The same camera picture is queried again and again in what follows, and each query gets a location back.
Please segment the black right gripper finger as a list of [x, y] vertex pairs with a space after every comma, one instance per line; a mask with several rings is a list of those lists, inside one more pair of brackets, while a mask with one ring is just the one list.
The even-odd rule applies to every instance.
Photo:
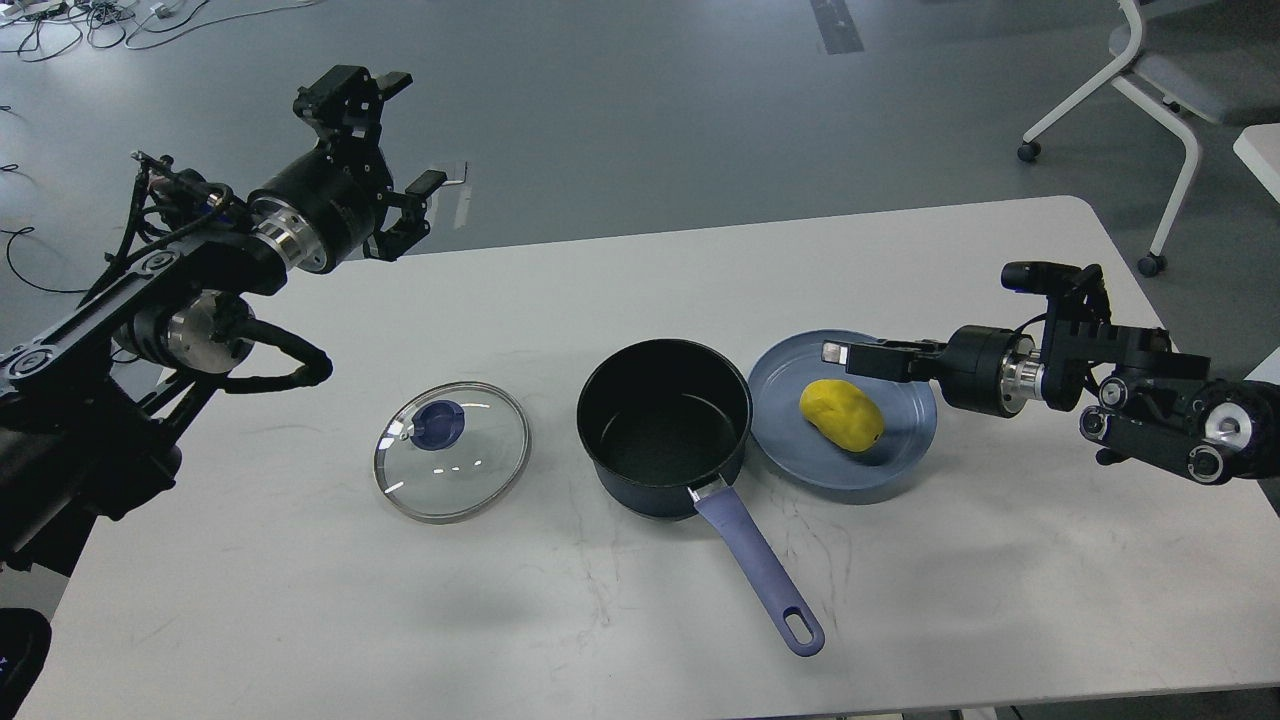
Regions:
[[881, 380], [928, 382], [936, 378], [937, 360], [946, 343], [938, 341], [892, 341], [822, 343], [822, 361], [840, 365], [846, 374]]

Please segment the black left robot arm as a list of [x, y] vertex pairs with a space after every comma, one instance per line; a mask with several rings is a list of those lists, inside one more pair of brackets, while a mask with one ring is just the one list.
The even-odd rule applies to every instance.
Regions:
[[76, 310], [3, 354], [3, 566], [68, 574], [97, 518], [172, 489], [180, 437], [219, 393], [315, 387], [326, 354], [253, 313], [292, 272], [355, 252], [392, 263], [428, 237], [445, 186], [428, 169], [396, 190], [385, 105], [412, 76], [337, 65], [300, 88], [307, 152], [239, 197], [169, 156], [136, 152], [125, 232]]

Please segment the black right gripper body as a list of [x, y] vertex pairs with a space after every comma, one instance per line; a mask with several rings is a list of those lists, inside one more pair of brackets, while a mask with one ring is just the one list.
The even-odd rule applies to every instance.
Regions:
[[909, 343], [915, 380], [934, 380], [947, 405], [991, 416], [1016, 416], [1027, 405], [1024, 364], [1038, 357], [1034, 340], [1014, 329], [963, 325], [947, 341]]

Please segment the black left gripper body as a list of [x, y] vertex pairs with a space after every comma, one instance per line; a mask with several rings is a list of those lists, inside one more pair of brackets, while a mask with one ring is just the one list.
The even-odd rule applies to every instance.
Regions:
[[317, 143], [250, 195], [262, 218], [276, 218], [302, 243], [293, 265], [328, 274], [381, 228], [392, 177], [370, 140]]

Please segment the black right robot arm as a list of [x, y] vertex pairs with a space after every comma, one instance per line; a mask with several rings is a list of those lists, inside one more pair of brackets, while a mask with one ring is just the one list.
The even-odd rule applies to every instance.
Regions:
[[1213, 379], [1211, 361], [1178, 352], [1165, 329], [1115, 324], [1096, 264], [1009, 263], [1001, 283], [1044, 299], [1041, 340], [964, 325], [945, 342], [827, 341], [822, 360], [851, 375], [933, 380], [951, 407], [991, 416], [1029, 401], [1066, 413], [1089, 395], [1079, 430], [1101, 465], [1137, 460], [1201, 486], [1277, 478], [1276, 384]]

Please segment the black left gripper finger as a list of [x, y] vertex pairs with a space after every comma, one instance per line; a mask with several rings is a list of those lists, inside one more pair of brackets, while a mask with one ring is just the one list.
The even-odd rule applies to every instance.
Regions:
[[297, 161], [384, 167], [384, 106], [412, 83], [408, 72], [375, 76], [365, 67], [334, 65], [320, 79], [298, 88], [294, 115], [315, 132], [317, 141]]
[[393, 263], [430, 233], [428, 210], [433, 195], [448, 183], [443, 170], [428, 169], [411, 182], [404, 192], [381, 190], [375, 192], [372, 206], [378, 211], [396, 209], [399, 215], [389, 229], [381, 228], [381, 220], [362, 243], [365, 259]]

